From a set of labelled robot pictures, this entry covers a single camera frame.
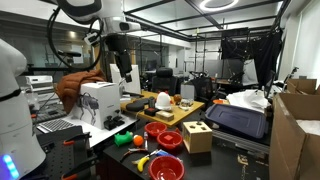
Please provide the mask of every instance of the orange fruit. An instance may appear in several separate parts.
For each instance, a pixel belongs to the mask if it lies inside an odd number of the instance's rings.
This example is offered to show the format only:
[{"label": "orange fruit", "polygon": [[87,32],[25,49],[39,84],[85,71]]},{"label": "orange fruit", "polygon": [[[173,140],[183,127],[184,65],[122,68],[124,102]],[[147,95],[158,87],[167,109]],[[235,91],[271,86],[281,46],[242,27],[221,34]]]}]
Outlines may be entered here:
[{"label": "orange fruit", "polygon": [[140,135],[135,135],[133,137],[133,144],[137,147],[141,146],[143,144],[143,137]]}]

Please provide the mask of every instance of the chair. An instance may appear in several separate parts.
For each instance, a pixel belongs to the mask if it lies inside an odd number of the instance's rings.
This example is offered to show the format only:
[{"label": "chair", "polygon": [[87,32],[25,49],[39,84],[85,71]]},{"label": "chair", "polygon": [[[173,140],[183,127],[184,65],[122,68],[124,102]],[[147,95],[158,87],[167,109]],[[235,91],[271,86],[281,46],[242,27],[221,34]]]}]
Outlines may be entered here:
[{"label": "chair", "polygon": [[195,91],[196,91],[196,101],[205,103],[203,110],[206,110],[209,106],[213,104],[212,100],[214,98],[212,80],[210,77],[200,77],[191,80]]},{"label": "chair", "polygon": [[177,90],[178,78],[173,76],[171,68],[159,68],[156,76],[152,78],[152,92],[168,91],[170,96],[174,96]]}]

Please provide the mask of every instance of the red bowl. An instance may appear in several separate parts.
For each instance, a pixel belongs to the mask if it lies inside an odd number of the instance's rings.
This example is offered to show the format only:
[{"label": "red bowl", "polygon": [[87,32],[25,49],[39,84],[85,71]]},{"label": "red bowl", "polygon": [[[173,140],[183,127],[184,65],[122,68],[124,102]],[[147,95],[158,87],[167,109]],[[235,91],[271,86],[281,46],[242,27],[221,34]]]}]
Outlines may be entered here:
[{"label": "red bowl", "polygon": [[184,176],[183,164],[171,156],[159,156],[151,161],[148,168],[152,180],[164,179],[181,180]]},{"label": "red bowl", "polygon": [[167,126],[160,122],[151,122],[144,126],[144,130],[149,135],[157,137],[160,133],[167,130]]},{"label": "red bowl", "polygon": [[174,149],[182,143],[182,136],[175,131],[166,131],[158,135],[157,141],[166,149]]}]

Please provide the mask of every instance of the banana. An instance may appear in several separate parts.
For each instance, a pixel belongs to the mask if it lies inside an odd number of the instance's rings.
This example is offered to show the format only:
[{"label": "banana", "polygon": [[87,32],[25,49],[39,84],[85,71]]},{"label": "banana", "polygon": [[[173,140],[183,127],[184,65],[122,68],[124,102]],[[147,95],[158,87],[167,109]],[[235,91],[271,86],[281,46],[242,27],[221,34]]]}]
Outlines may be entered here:
[{"label": "banana", "polygon": [[140,159],[139,163],[138,163],[138,171],[142,172],[143,171],[143,165],[149,160],[149,157],[143,157]]}]

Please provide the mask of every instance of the blue light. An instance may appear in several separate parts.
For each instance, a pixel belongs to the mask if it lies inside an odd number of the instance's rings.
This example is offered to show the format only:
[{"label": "blue light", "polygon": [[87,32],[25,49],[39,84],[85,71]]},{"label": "blue light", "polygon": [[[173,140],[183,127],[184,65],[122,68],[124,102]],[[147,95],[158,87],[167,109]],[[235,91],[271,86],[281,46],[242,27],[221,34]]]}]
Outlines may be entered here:
[{"label": "blue light", "polygon": [[12,158],[9,155],[4,155],[2,159],[5,162],[8,170],[10,171],[11,177],[17,179],[19,177],[19,172],[14,165]]}]

